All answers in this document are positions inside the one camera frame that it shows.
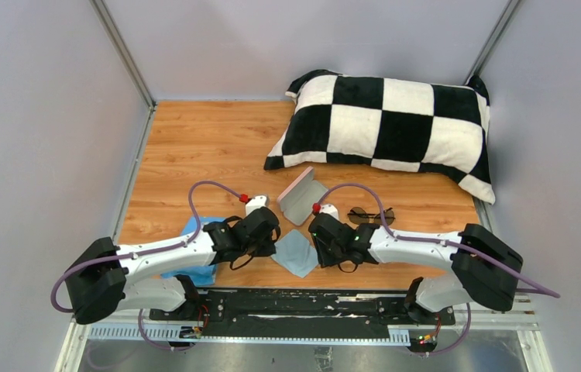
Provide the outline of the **light blue cleaning cloth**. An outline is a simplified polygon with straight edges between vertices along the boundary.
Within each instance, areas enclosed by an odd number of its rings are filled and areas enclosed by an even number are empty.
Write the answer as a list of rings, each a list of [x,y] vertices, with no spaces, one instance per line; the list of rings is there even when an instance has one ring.
[[[298,230],[292,229],[275,243],[271,258],[291,274],[304,278],[318,266],[317,251]]]

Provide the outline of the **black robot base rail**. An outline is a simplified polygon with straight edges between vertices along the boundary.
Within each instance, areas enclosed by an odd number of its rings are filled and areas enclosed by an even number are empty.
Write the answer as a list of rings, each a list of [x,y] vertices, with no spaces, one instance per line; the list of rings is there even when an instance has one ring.
[[[433,353],[461,345],[474,332],[516,334],[524,350],[542,338],[531,301],[518,295],[509,312],[455,305],[420,320],[404,307],[404,291],[209,289],[180,309],[127,310],[92,325],[72,324],[70,344],[135,341],[162,350],[202,343],[398,346]]]

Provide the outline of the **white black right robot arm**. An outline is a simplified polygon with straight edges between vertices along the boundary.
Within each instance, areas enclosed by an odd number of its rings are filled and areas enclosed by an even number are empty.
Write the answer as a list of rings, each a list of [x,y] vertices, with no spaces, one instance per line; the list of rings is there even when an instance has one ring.
[[[404,314],[414,323],[431,322],[440,311],[469,302],[498,312],[513,308],[518,284],[513,273],[521,271],[523,258],[481,225],[436,234],[386,230],[375,223],[354,229],[320,213],[308,231],[322,267],[405,263],[443,270],[439,277],[411,282]]]

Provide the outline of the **pink glasses case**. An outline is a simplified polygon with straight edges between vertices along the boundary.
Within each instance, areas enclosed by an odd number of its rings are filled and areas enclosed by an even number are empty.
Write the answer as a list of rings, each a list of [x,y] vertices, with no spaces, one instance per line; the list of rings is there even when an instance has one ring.
[[[277,197],[277,204],[284,218],[294,226],[302,226],[313,213],[317,203],[328,188],[315,180],[315,169],[307,167]]]

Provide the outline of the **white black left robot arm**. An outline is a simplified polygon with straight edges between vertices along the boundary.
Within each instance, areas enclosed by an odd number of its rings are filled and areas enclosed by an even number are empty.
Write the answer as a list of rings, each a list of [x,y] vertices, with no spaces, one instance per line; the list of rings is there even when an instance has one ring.
[[[198,233],[140,245],[95,240],[69,267],[65,278],[76,323],[92,324],[114,312],[156,309],[189,320],[199,299],[181,280],[158,275],[186,267],[232,264],[240,257],[269,257],[280,236],[277,216],[267,207],[247,216],[210,222]]]

